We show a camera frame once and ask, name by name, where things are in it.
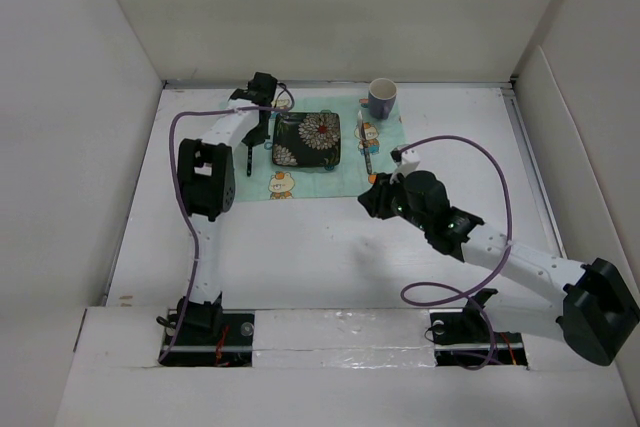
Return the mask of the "green cartoon print cloth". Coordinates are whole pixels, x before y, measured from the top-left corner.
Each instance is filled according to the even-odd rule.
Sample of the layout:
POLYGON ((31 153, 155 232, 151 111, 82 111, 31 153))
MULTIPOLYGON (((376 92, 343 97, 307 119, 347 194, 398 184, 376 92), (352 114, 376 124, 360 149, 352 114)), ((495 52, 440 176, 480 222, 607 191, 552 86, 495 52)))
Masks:
POLYGON ((395 169, 390 152, 407 142, 402 116, 393 108, 387 120, 373 118, 367 100, 358 96, 308 97, 295 102, 289 112, 337 113, 341 122, 341 161, 333 170, 323 168, 280 167, 272 163, 275 117, 269 119, 267 140, 253 148, 253 173, 246 176, 247 149, 234 155, 236 166, 236 200, 266 200, 356 197, 368 190, 378 173, 395 169), (357 132, 357 113, 361 111, 366 129, 373 174, 368 175, 357 132))

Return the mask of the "silver fork with patterned handle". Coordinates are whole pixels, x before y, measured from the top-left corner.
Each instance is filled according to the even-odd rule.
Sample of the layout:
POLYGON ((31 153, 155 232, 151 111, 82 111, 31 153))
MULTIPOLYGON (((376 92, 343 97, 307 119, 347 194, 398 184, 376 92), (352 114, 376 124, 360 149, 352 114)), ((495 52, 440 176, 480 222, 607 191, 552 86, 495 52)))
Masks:
POLYGON ((247 162, 246 162, 246 176, 250 178, 253 173, 253 145, 247 144, 247 162))

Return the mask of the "black floral rectangular plate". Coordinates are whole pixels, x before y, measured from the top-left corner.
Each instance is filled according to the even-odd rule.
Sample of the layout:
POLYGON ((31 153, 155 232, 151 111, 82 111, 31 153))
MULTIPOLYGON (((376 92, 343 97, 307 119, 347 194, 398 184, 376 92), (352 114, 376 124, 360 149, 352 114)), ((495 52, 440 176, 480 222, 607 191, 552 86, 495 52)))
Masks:
POLYGON ((278 114, 274 122, 272 163, 280 167, 333 170, 341 161, 341 144, 337 113, 278 114))

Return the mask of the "knife with patterned handle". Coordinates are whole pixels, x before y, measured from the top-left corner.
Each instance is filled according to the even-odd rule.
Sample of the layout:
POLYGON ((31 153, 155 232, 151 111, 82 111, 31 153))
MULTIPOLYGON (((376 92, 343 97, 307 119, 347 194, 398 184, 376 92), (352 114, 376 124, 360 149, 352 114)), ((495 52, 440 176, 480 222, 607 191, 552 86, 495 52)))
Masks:
POLYGON ((357 113, 357 132, 359 136, 360 143, 362 144, 362 155, 364 157, 365 167, 368 175, 373 174, 373 168, 371 163, 371 156, 369 152, 368 140, 366 137, 366 129, 364 126, 364 119, 362 116, 362 112, 359 111, 357 113))

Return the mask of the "purple cup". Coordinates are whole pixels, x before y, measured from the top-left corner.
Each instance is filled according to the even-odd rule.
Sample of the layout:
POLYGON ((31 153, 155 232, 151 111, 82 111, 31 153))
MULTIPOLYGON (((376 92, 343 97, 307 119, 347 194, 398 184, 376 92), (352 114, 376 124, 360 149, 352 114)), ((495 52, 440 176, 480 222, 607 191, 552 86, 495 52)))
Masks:
POLYGON ((394 108, 397 97, 396 84, 387 78, 378 78, 369 84, 368 109, 370 115, 379 120, 387 120, 394 108))

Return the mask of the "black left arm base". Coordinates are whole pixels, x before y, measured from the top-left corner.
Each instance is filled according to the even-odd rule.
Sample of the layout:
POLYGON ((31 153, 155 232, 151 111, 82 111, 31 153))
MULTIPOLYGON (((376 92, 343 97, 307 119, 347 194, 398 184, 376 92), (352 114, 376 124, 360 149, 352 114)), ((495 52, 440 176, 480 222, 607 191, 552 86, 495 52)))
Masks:
POLYGON ((163 327, 163 340, 159 364, 166 367, 251 367, 255 313, 250 311, 226 311, 221 317, 221 327, 216 333, 198 331, 183 324, 174 346, 171 344, 178 313, 172 311, 167 318, 158 316, 156 322, 163 327))

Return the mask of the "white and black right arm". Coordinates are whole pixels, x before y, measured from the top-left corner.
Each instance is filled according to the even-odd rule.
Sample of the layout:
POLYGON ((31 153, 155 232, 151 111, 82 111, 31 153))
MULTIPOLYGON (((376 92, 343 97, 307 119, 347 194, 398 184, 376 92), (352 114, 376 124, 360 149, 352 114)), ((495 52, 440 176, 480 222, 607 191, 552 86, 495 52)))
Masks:
POLYGON ((544 301, 538 305, 484 286, 464 307, 432 313, 438 345, 488 344, 496 331, 528 333, 562 341, 584 360, 608 366, 639 324, 639 307, 615 265, 601 258, 567 260, 508 240, 480 217, 451 206, 431 172, 380 174, 358 201, 370 217, 402 218, 437 252, 498 269, 544 301))

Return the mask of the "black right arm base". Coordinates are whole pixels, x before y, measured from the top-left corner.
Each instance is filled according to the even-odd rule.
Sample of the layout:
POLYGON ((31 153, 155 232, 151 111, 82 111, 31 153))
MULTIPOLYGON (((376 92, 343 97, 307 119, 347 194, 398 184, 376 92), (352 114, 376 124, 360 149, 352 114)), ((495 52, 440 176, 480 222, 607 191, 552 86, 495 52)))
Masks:
POLYGON ((434 345, 437 367, 475 370, 486 359, 487 367, 528 366, 522 335, 494 331, 490 343, 486 321, 471 301, 461 308, 431 310, 429 318, 424 337, 434 345))

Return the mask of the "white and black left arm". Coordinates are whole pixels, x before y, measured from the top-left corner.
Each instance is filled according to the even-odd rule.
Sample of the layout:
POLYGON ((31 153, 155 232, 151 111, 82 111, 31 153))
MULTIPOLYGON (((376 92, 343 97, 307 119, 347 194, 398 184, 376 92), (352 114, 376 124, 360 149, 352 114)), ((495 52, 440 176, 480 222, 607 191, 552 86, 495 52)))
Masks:
POLYGON ((211 111, 212 127, 196 139, 183 139, 170 155, 174 186, 194 242, 187 293, 178 306, 178 323, 201 343, 222 334, 222 280, 219 244, 221 216, 233 205, 236 183, 233 154, 264 142, 278 81, 257 72, 247 86, 233 91, 220 111, 211 111))

